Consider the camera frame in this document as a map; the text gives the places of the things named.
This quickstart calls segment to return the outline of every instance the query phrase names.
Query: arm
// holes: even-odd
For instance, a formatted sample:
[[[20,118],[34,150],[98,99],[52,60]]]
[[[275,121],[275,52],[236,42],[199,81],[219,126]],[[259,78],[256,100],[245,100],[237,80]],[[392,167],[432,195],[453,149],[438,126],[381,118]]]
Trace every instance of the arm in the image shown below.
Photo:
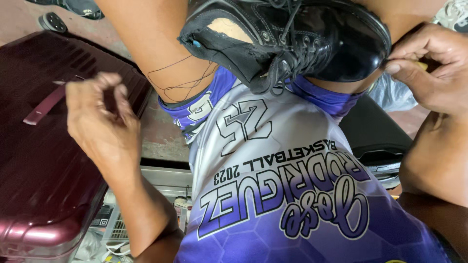
[[[132,255],[153,246],[157,259],[171,262],[183,233],[169,201],[139,169],[140,123],[127,99],[120,76],[100,73],[96,79],[68,83],[68,132],[93,160],[113,190],[127,227]],[[114,88],[118,114],[107,111],[102,92]]]
[[[396,46],[387,71],[432,110],[400,169],[402,207],[468,259],[468,38],[426,25]],[[441,63],[431,73],[412,62]]]

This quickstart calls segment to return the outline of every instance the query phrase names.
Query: white sneaker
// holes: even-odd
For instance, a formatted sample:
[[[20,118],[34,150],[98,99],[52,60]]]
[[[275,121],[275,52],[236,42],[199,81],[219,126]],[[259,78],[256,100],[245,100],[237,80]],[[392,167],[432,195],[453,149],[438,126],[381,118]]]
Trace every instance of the white sneaker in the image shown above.
[[[455,25],[464,27],[468,24],[468,0],[449,0],[437,12],[433,23],[440,23],[445,28],[455,30]]]

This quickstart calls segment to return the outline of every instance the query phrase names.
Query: plastic bag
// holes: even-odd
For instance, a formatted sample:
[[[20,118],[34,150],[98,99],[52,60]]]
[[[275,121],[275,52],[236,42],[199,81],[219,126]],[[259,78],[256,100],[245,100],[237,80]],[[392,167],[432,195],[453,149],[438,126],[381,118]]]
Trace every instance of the plastic bag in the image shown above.
[[[383,73],[367,93],[386,112],[410,110],[417,105],[410,88],[393,81],[388,73]]]
[[[98,234],[92,231],[87,231],[78,251],[75,254],[75,259],[90,261],[101,246],[101,238],[102,237]]]

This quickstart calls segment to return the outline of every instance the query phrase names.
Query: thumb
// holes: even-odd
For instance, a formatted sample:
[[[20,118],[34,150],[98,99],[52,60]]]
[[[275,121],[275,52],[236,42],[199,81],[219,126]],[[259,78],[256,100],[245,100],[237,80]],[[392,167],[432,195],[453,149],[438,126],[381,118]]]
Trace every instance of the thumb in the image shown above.
[[[405,59],[391,60],[385,71],[394,79],[406,84],[413,93],[419,93],[434,86],[437,78],[429,74],[417,62]]]
[[[119,84],[114,88],[114,97],[117,103],[119,116],[128,127],[132,125],[134,120],[138,119],[127,100],[127,87],[124,84]]]

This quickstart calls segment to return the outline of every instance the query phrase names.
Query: hand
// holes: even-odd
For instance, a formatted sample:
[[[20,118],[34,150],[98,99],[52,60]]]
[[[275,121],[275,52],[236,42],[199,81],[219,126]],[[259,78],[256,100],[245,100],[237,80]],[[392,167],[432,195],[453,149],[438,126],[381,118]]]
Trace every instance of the hand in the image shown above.
[[[139,172],[140,122],[126,99],[127,88],[116,73],[66,85],[68,133],[93,160],[104,179],[128,179]],[[103,92],[114,89],[118,114],[106,110]]]
[[[432,73],[414,61],[422,57],[442,64]],[[428,24],[399,43],[386,71],[411,89],[423,107],[468,119],[468,37]]]

